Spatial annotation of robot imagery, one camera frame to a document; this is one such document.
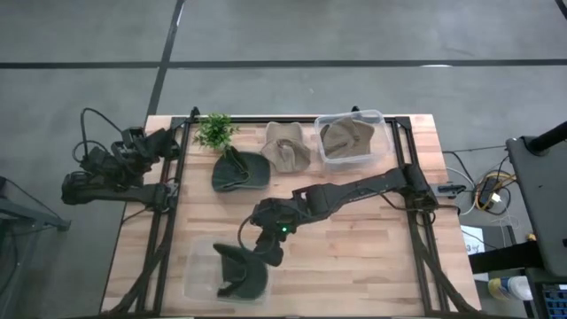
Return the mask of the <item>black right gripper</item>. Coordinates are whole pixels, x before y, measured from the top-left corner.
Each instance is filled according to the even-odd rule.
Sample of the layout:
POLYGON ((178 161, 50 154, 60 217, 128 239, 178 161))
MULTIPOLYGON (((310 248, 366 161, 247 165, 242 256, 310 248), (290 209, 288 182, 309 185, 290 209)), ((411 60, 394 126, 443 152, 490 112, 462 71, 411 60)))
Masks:
POLYGON ((284 257, 281 243, 286 241, 287 235, 296 233, 305 216, 306 201, 303 199, 263 199, 252 211, 252 224, 274 236, 261 233, 252 251, 258 255, 267 254, 268 265, 280 266, 284 257))

